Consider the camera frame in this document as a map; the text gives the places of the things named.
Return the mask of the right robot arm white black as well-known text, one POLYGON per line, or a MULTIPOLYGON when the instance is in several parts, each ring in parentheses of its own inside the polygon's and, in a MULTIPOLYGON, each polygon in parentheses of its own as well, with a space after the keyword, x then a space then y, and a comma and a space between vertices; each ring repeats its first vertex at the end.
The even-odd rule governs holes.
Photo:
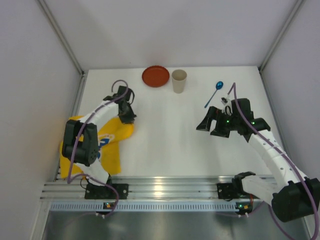
POLYGON ((236 174, 231 180, 236 195, 252 194, 271 206, 282 222, 314 214, 320 204, 320 181, 310 179, 287 161, 270 126, 263 118, 255 118, 247 98, 223 98, 224 108, 210 106, 196 127, 212 136, 228 138, 232 131, 243 136, 272 173, 277 186, 272 186, 251 171, 236 174))

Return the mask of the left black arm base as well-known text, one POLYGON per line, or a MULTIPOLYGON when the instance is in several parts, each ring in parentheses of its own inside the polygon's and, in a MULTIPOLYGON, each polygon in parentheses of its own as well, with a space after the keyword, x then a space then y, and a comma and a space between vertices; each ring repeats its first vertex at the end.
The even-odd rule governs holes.
MULTIPOLYGON (((126 200, 129 193, 129 185, 126 183, 113 183, 111 185, 118 193, 120 200, 126 200)), ((91 183, 88 183, 85 189, 84 198, 86 200, 115 200, 116 193, 106 187, 106 186, 97 186, 91 183)))

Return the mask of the yellow Pikachu cloth placemat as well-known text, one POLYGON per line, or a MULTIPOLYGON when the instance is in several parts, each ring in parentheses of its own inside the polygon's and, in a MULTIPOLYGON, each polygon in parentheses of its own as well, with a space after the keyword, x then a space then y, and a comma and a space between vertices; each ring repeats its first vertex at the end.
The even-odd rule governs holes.
MULTIPOLYGON (((98 131, 98 158, 103 169, 110 175, 121 173, 119 142, 128 139, 134 133, 134 124, 123 124, 119 117, 109 120, 98 131)), ((70 160, 62 155, 63 142, 59 146, 60 177, 67 178, 70 160)), ((75 163, 72 166, 71 176, 83 173, 75 163)))

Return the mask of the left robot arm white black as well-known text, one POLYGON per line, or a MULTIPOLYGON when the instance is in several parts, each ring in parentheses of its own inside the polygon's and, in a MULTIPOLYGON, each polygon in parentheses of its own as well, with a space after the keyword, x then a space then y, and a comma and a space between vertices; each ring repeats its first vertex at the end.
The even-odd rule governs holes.
POLYGON ((98 132, 110 120, 116 119, 124 126, 132 127, 134 114, 130 98, 134 92, 127 86, 120 85, 118 92, 107 96, 95 110, 78 120, 68 120, 65 125, 62 142, 62 156, 70 160, 67 182, 71 183, 77 176, 72 176, 73 164, 82 170, 89 182, 96 186, 106 186, 111 175, 99 163, 98 132))

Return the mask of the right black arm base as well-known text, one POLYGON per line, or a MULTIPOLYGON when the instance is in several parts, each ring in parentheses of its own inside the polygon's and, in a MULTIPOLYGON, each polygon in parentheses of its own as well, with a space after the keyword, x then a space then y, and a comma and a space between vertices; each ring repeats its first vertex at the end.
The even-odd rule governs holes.
POLYGON ((249 195, 241 192, 232 183, 217 183, 218 198, 221 200, 231 201, 234 199, 245 199, 249 195))

